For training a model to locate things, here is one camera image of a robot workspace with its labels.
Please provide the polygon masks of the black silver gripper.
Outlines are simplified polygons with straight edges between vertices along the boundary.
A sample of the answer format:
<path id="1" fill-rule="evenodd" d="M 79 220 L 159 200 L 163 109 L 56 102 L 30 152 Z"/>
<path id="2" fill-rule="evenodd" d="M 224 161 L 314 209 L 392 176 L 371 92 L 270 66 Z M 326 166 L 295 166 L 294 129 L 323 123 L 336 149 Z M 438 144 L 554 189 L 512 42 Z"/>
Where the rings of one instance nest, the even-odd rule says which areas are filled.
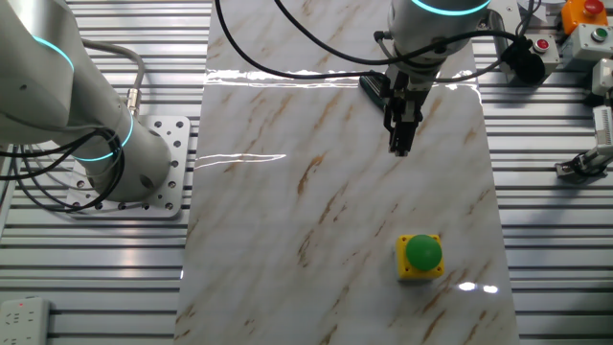
<path id="1" fill-rule="evenodd" d="M 384 127 L 389 132 L 389 152 L 407 156 L 423 120 L 421 107 L 431 90 L 432 82 L 412 70 L 402 70 L 398 65 L 389 65 L 385 76 Z M 400 146 L 397 138 L 398 123 L 401 123 Z"/>

